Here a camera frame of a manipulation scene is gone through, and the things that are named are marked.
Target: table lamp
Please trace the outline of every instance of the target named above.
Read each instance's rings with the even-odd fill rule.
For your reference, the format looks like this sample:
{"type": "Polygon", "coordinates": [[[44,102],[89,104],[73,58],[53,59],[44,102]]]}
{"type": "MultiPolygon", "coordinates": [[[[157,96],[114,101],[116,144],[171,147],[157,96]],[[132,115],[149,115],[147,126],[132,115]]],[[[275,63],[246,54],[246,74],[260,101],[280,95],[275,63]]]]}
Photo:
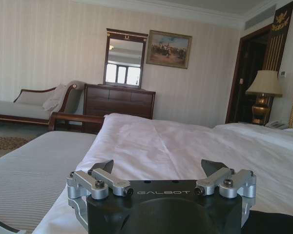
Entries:
{"type": "Polygon", "coordinates": [[[268,104],[269,97],[282,97],[281,87],[278,81],[277,71],[258,71],[252,85],[246,94],[256,94],[256,104],[252,106],[252,123],[264,125],[270,112],[268,104]]]}

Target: mirror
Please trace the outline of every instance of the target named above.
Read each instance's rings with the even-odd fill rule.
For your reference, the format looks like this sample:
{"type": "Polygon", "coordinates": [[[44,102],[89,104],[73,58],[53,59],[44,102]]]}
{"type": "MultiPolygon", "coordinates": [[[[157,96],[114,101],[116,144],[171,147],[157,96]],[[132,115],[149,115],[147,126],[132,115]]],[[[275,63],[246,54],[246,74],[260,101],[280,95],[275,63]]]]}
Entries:
{"type": "Polygon", "coordinates": [[[103,84],[141,87],[147,34],[107,29],[103,84]]]}

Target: carpet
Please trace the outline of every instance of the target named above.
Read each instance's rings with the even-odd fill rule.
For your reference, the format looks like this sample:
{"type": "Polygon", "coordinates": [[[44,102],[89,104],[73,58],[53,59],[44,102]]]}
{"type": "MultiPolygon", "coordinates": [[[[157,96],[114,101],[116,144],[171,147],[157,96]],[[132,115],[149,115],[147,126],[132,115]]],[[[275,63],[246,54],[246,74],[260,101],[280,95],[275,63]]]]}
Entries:
{"type": "Polygon", "coordinates": [[[0,157],[46,132],[47,126],[0,122],[0,157]]]}

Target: mirror frame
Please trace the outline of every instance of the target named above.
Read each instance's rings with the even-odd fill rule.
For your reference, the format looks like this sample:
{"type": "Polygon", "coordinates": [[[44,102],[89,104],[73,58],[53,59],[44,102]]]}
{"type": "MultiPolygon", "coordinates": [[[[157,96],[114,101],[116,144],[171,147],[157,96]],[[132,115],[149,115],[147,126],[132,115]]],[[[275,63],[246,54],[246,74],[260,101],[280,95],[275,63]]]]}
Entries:
{"type": "Polygon", "coordinates": [[[145,61],[145,52],[146,52],[146,43],[147,43],[148,34],[134,33],[134,32],[117,30],[117,29],[110,29],[110,28],[107,28],[106,30],[107,30],[107,41],[106,41],[106,49],[105,49],[105,64],[104,64],[103,84],[116,85],[116,86],[122,86],[122,87],[130,87],[130,88],[139,88],[140,89],[141,88],[141,81],[142,81],[142,74],[143,74],[143,64],[144,64],[144,61],[145,61]],[[141,64],[140,64],[140,80],[139,80],[138,85],[118,84],[118,83],[106,82],[105,81],[110,39],[119,39],[119,40],[141,42],[143,44],[143,46],[142,46],[142,54],[141,54],[141,64]]]}

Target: picture frame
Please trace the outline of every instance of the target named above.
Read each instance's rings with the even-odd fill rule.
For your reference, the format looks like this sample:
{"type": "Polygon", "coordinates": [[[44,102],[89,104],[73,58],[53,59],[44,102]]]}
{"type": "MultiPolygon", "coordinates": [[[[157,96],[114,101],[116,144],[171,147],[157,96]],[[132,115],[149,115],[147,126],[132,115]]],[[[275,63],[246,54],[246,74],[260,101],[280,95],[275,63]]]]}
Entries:
{"type": "Polygon", "coordinates": [[[192,36],[150,30],[146,63],[188,68],[192,36]]]}

